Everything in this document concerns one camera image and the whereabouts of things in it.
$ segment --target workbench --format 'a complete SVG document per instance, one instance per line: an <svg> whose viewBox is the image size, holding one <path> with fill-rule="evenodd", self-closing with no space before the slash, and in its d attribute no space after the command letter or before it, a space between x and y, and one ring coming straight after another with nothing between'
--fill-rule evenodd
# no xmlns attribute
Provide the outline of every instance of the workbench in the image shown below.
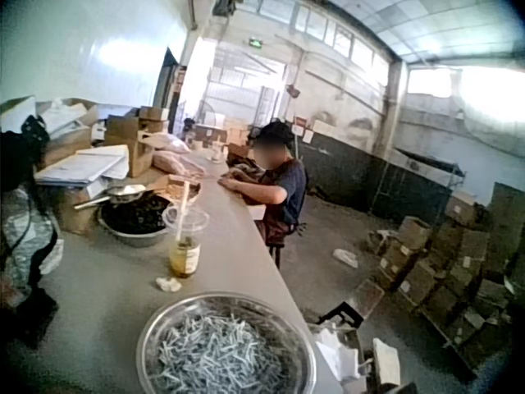
<svg viewBox="0 0 525 394"><path fill-rule="evenodd" d="M177 293L163 293L155 279L171 276L170 237L135 249L101 227L89 238L64 233L63 260L41 281L60 309L38 350L12 349L11 362L19 365L26 382L40 388L64 382L97 393L142 392L135 351L144 325L161 306L204 291L235 291L258 298L281 311L312 340L244 201L217 184L226 165L193 154L192 159L209 174L202 179L203 191L196 202L210 215L197 272L181 280ZM129 183L148 184L161 175L151 169ZM342 392L312 344L317 359L314 392Z"/></svg>

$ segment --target ceiling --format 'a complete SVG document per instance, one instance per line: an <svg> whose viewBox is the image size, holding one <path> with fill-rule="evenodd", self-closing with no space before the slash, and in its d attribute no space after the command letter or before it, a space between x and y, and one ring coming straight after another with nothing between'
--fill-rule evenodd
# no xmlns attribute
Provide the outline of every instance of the ceiling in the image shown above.
<svg viewBox="0 0 525 394"><path fill-rule="evenodd" d="M329 1L407 63L523 54L523 24L499 0Z"/></svg>

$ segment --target exit sign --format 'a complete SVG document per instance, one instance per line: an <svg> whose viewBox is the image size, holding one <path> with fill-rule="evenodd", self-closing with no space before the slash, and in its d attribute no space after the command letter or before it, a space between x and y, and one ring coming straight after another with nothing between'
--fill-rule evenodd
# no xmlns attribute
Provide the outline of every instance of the exit sign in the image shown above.
<svg viewBox="0 0 525 394"><path fill-rule="evenodd" d="M263 42L260 39L249 39L248 45L250 47L254 47L254 48L260 49L260 48L263 47Z"/></svg>

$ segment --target metal bowl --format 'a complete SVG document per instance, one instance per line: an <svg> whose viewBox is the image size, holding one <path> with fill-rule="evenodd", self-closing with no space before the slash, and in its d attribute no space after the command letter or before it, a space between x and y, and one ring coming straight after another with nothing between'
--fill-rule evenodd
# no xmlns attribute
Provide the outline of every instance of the metal bowl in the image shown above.
<svg viewBox="0 0 525 394"><path fill-rule="evenodd" d="M167 330L181 324L186 317L203 315L230 316L233 313L264 337L277 341L286 349L289 381L286 393L311 393L316 381L316 363L313 348L306 334L288 323L269 305L246 295L230 292L208 292L166 305L146 324L137 345L137 371L140 383L148 394L159 394L162 389L148 376L158 373L158 347Z"/></svg>
<svg viewBox="0 0 525 394"><path fill-rule="evenodd" d="M164 237L168 233L166 228L160 231L150 232L149 234L125 234L124 232L118 232L113 230L106 221L103 219L101 211L98 211L98 223L104 227L108 232L113 234L120 242L123 242L134 248L146 248L153 246L164 240Z"/></svg>

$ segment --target navy t-shirt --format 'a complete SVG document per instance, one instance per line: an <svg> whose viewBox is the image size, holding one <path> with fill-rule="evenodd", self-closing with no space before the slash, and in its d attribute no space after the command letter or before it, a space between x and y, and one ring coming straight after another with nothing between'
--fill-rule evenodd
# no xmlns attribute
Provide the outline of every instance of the navy t-shirt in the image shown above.
<svg viewBox="0 0 525 394"><path fill-rule="evenodd" d="M261 183L280 186L287 193L286 200L281 204L268 205L267 213L275 214L277 220L286 224L297 224L306 191L306 173L303 164L294 158L275 170L267 170L262 175Z"/></svg>

